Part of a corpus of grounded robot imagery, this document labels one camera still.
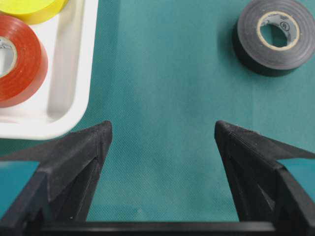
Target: green cloth surface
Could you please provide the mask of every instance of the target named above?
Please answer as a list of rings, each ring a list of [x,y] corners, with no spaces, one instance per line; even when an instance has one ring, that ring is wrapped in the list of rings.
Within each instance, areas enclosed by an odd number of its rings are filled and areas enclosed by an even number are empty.
[[[237,221],[219,119],[315,150],[315,58],[276,78],[243,67],[232,29],[248,2],[99,0],[90,101],[74,130],[108,119],[113,143],[88,220]],[[35,144],[0,140],[0,154]]]
[[[283,159],[278,160],[304,188],[309,197],[315,201],[315,160],[313,159]]]
[[[0,220],[38,166],[36,161],[0,161]]]

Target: yellow electrical tape roll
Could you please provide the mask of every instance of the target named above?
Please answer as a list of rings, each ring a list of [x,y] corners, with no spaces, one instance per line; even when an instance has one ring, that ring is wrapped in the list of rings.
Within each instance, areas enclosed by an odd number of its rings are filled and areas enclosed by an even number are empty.
[[[57,15],[68,0],[0,0],[0,12],[27,24],[39,24]]]

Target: plastic tray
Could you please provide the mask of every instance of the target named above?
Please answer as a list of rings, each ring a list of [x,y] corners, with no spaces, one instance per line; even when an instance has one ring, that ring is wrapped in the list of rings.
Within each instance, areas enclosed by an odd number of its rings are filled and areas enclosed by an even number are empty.
[[[98,0],[69,0],[49,21],[32,25],[48,55],[41,88],[0,108],[0,138],[46,140],[72,129],[89,101]]]

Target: tray rim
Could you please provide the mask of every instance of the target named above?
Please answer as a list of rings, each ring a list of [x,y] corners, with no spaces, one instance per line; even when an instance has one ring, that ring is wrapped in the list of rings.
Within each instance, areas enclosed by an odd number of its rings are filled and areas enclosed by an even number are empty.
[[[0,123],[0,138],[48,140],[67,133],[79,123],[89,103],[94,54],[94,50],[90,48],[94,48],[97,9],[98,0],[84,2],[77,79],[69,110],[60,119],[49,124]]]

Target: red electrical tape roll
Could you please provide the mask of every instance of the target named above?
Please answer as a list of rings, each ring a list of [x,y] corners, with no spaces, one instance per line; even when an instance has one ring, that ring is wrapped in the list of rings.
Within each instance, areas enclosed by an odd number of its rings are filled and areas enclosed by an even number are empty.
[[[0,77],[0,107],[9,107],[27,100],[39,89],[48,60],[33,30],[17,18],[0,15],[0,37],[9,40],[16,49],[15,65]]]

